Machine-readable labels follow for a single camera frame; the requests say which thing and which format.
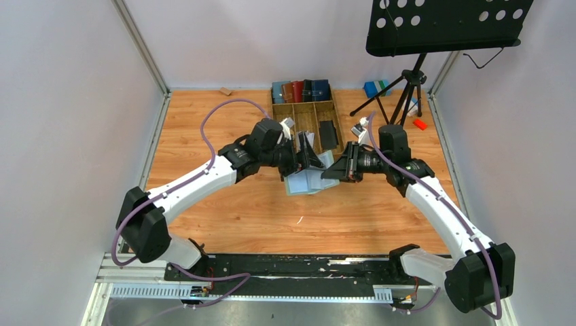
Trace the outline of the grey credit card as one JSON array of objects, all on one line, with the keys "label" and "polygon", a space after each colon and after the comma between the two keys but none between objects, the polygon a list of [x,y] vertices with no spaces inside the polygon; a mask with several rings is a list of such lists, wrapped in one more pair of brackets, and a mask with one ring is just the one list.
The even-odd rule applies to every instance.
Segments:
[{"label": "grey credit card", "polygon": [[304,150],[305,148],[313,149],[314,133],[309,131],[299,131],[296,135],[296,148],[297,151]]}]

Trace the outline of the green card holder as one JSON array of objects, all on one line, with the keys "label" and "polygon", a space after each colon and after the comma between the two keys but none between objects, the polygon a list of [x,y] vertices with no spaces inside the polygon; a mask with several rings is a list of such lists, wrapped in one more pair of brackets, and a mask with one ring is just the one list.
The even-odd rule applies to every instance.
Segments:
[{"label": "green card holder", "polygon": [[322,170],[306,169],[284,178],[288,196],[311,195],[340,184],[337,179],[323,179]]}]

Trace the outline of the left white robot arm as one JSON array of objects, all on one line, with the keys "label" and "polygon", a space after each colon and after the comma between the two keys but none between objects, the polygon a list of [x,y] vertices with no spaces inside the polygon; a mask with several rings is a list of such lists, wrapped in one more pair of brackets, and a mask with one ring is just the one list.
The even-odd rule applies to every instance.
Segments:
[{"label": "left white robot arm", "polygon": [[325,169],[308,138],[299,133],[294,139],[290,128],[288,118],[281,122],[264,118],[251,133],[219,151],[210,146],[210,160],[188,174],[148,191],[128,190],[116,222],[117,235],[143,264],[163,260],[190,269],[205,255],[203,249],[168,231],[184,211],[258,173],[261,167],[277,168],[282,180],[306,169]]}]

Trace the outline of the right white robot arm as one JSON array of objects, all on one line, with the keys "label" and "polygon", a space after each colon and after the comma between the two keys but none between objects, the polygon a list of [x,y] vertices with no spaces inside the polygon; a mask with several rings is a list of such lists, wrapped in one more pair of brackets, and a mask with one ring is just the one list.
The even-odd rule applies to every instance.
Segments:
[{"label": "right white robot arm", "polygon": [[384,125],[375,140],[367,123],[353,128],[340,157],[322,174],[324,179],[358,183],[366,173],[384,174],[388,184],[413,204],[439,234],[450,256],[407,244],[389,253],[389,273],[403,280],[423,279],[446,292],[457,310],[481,309],[493,319],[503,316],[502,300],[514,289],[516,255],[497,244],[463,214],[450,199],[431,167],[413,158],[408,136],[400,125]]}]

